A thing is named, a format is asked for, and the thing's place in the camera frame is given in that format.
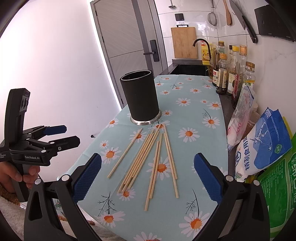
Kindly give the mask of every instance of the gray door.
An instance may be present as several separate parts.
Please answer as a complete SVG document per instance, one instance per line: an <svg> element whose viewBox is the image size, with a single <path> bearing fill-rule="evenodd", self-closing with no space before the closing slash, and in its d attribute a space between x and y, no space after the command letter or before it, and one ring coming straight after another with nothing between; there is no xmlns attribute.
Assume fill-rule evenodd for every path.
<svg viewBox="0 0 296 241"><path fill-rule="evenodd" d="M110 76L123 107L127 104L120 84L124 74L149 69L157 76L167 68L155 3L154 0L96 0L91 6ZM159 61L152 54L144 55L152 52L150 40L156 42Z"/></svg>

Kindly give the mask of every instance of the light blue tablecloth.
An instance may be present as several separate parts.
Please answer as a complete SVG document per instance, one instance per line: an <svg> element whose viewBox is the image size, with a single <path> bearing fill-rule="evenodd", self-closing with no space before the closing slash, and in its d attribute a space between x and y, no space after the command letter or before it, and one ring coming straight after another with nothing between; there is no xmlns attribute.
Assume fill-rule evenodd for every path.
<svg viewBox="0 0 296 241"><path fill-rule="evenodd" d="M78 203L89 215L128 241L156 237L192 240L217 205L194 170L194 155L201 152L209 163L227 174L227 140L220 99L205 76L160 75L155 78L155 86L162 117L153 125L143 126L141 138L135 141L110 179L107 175L141 128L130 122L127 106L110 120L67 173L84 165L93 153L99 153L102 168L85 199ZM117 190L143 140L159 123L167 127L178 174L179 198L175 197L163 140L155 190L145 212L155 144L131 190L120 194Z"/></svg>

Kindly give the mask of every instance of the human hand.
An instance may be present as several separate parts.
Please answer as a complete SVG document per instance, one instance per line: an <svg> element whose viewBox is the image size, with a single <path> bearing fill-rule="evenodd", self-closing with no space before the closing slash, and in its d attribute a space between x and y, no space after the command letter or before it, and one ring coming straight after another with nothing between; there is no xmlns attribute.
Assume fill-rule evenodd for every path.
<svg viewBox="0 0 296 241"><path fill-rule="evenodd" d="M30 166L29 174L21 175L15 166L9 162L0 162L0 183L10 193L15 193L12 180L17 182L24 181L27 188L31 189L34 181L38 178L39 166Z"/></svg>

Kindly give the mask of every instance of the black faucet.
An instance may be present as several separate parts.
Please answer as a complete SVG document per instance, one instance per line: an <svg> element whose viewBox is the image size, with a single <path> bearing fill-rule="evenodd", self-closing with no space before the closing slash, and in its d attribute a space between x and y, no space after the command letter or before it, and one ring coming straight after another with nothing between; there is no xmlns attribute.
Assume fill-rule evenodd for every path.
<svg viewBox="0 0 296 241"><path fill-rule="evenodd" d="M205 40L205 39L197 39L197 40L194 41L194 43L193 43L192 46L195 47L196 42L197 42L197 41L200 41L200 40L206 42L206 44L207 44L207 48L209 49L209 57L210 57L210 60L211 60L211 49L210 49L210 45L209 45L209 43L207 42L207 40Z"/></svg>

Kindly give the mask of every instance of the wooden cutting board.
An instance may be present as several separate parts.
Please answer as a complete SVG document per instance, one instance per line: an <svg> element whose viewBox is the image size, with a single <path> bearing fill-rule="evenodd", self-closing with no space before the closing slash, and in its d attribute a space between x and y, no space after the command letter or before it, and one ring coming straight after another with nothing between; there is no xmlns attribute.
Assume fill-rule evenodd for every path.
<svg viewBox="0 0 296 241"><path fill-rule="evenodd" d="M175 58L197 58L195 27L171 28Z"/></svg>

